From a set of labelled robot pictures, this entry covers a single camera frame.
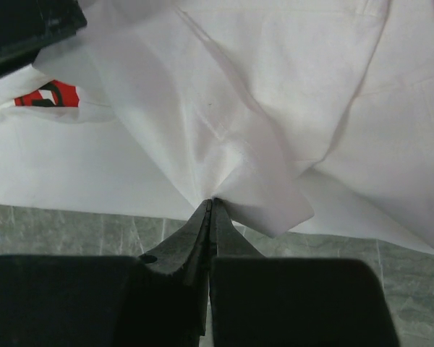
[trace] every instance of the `black object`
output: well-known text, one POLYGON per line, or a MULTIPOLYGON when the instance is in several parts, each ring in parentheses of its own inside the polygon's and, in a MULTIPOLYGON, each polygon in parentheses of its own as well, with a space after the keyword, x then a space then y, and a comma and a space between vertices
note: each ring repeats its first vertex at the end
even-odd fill
POLYGON ((76 0, 0 0, 0 76, 86 25, 76 0))
POLYGON ((134 257, 0 256, 0 346, 398 346, 357 260, 264 258, 220 200, 134 257))

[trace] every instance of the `red logo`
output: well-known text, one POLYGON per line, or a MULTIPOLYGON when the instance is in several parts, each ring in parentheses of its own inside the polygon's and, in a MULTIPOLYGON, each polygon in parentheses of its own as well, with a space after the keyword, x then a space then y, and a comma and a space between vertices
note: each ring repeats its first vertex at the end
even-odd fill
POLYGON ((31 94, 14 99, 16 106, 78 107, 79 96, 74 86, 51 81, 31 94))

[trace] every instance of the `tile surface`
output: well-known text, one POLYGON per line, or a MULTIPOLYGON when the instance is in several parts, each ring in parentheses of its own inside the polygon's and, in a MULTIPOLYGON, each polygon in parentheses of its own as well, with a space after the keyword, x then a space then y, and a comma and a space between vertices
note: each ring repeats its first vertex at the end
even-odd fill
MULTIPOLYGON (((123 215, 0 206, 0 254, 140 255, 184 225, 123 215)), ((266 256, 340 257, 366 262, 380 279, 403 347, 434 346, 434 256, 376 240, 237 229, 266 256)), ((212 346, 208 334, 201 346, 212 346)))

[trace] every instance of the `white cloth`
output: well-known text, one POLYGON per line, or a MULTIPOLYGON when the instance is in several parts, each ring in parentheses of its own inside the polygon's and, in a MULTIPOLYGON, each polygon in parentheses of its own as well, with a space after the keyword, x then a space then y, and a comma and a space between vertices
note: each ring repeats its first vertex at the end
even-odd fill
POLYGON ((295 231, 434 252, 409 232, 434 247, 434 8, 391 1, 381 35, 388 2, 94 2, 35 67, 112 108, 97 124, 0 108, 0 203, 185 219, 217 196, 271 236, 312 205, 295 231))

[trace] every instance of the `black clamp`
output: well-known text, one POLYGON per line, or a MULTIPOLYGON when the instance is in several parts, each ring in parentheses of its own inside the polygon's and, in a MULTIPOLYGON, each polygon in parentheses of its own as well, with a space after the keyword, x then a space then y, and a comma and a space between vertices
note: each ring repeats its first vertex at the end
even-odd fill
POLYGON ((0 256, 0 346, 398 346, 358 260, 265 258, 220 200, 142 256, 0 256))

